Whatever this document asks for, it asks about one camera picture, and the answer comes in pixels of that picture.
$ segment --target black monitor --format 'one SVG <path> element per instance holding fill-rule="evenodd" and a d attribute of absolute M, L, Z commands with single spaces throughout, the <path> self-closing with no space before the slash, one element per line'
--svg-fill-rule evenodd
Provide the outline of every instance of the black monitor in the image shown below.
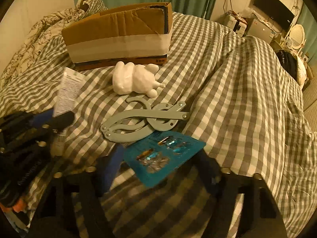
<path fill-rule="evenodd" d="M 280 0 L 255 0 L 254 6 L 271 17 L 284 30 L 288 30 L 294 14 Z"/>

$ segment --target white plush toy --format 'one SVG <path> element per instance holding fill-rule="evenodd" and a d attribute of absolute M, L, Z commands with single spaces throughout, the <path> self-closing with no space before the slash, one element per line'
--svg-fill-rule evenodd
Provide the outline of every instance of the white plush toy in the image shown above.
<path fill-rule="evenodd" d="M 115 93 L 119 95 L 130 94 L 131 92 L 145 93 L 148 97 L 157 97 L 155 88 L 165 88 L 163 83 L 155 80 L 154 74 L 159 67 L 155 64 L 147 66 L 128 62 L 118 62 L 112 76 L 112 85 Z"/>

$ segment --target gray gingham bedsheet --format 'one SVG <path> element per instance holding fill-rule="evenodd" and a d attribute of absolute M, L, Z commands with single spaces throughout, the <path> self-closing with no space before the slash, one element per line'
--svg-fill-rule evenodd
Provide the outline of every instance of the gray gingham bedsheet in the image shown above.
<path fill-rule="evenodd" d="M 100 8 L 91 3 L 86 15 Z M 72 67 L 61 34 L 52 38 L 26 71 L 0 90 L 0 116 L 13 110 L 54 106 L 64 67 Z M 113 143 L 99 127 L 114 113 L 138 107 L 112 91 L 113 67 L 82 72 L 86 83 L 75 103 L 75 122 L 68 130 L 61 159 L 47 166 L 27 193 L 30 216 L 52 174 L 93 164 Z M 316 133 L 303 116 L 298 84 L 282 69 L 264 41 L 240 38 L 229 28 L 194 16 L 173 14 L 168 62 L 156 74 L 152 105 L 185 101 L 191 116 L 178 131 L 207 143 L 207 152 L 222 166 L 251 176 L 261 173 L 278 204 L 289 237 L 303 229 L 317 205 Z M 242 198 L 237 200 L 228 237 L 234 237 Z M 118 238 L 200 237 L 213 200 L 190 162 L 164 185 L 146 189 L 123 164 L 101 203 Z M 85 227 L 76 205 L 78 225 Z"/>

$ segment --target rivet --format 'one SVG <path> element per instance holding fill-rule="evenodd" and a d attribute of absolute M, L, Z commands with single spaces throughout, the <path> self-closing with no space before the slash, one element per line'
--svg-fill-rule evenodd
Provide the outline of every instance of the rivet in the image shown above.
<path fill-rule="evenodd" d="M 59 179 L 62 176 L 63 176 L 63 173 L 61 173 L 61 172 L 57 172 L 57 173 L 54 174 L 54 178 L 56 178 L 56 179 Z"/>
<path fill-rule="evenodd" d="M 222 171 L 224 174 L 229 174 L 229 173 L 231 173 L 231 170 L 230 170 L 230 168 L 228 168 L 228 167 L 222 167 L 222 168 L 221 168 L 221 171 Z"/>
<path fill-rule="evenodd" d="M 46 146 L 46 142 L 45 141 L 40 141 L 39 143 L 38 143 L 38 145 L 39 145 L 39 147 L 45 147 Z"/>
<path fill-rule="evenodd" d="M 86 171 L 86 173 L 92 173 L 92 172 L 94 172 L 94 171 L 96 171 L 97 169 L 96 169 L 96 167 L 94 167 L 94 166 L 90 166 L 90 167 L 87 167 L 86 169 L 85 169 L 85 171 Z"/>
<path fill-rule="evenodd" d="M 170 135 L 170 136 L 167 136 L 167 137 L 165 137 L 164 139 L 162 139 L 162 140 L 160 140 L 159 142 L 158 142 L 158 145 L 163 145 L 163 144 L 165 144 L 166 142 L 168 142 L 171 138 L 173 138 L 174 137 L 174 135 Z"/>

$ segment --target clamp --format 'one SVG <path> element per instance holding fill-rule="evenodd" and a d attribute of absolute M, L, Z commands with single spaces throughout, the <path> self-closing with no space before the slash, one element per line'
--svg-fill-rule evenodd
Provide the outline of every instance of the clamp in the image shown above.
<path fill-rule="evenodd" d="M 35 211 L 27 238 L 79 238 L 71 193 L 79 193 L 84 223 L 90 238 L 115 238 L 98 196 L 107 192 L 123 158 L 124 148 L 116 145 L 96 167 L 72 176 L 56 173 Z M 220 167 L 204 150 L 191 162 L 198 170 L 202 184 L 214 204 L 208 210 L 210 219 L 202 238 L 226 238 L 239 194 L 244 194 L 236 237 L 287 238 L 283 218 L 263 177 L 240 176 L 230 168 Z M 0 229 L 5 237 L 19 238 L 0 211 Z"/>
<path fill-rule="evenodd" d="M 188 112 L 181 110 L 186 106 L 185 102 L 178 102 L 176 105 L 160 103 L 151 108 L 151 104 L 144 98 L 131 97 L 126 99 L 127 103 L 140 102 L 145 109 L 131 109 L 117 113 L 107 119 L 100 127 L 105 138 L 119 143 L 128 143 L 141 140 L 155 130 L 171 130 L 179 120 L 186 120 Z M 137 124 L 122 124 L 123 120 L 139 118 L 142 119 Z M 115 131 L 133 131 L 130 133 L 115 133 Z"/>

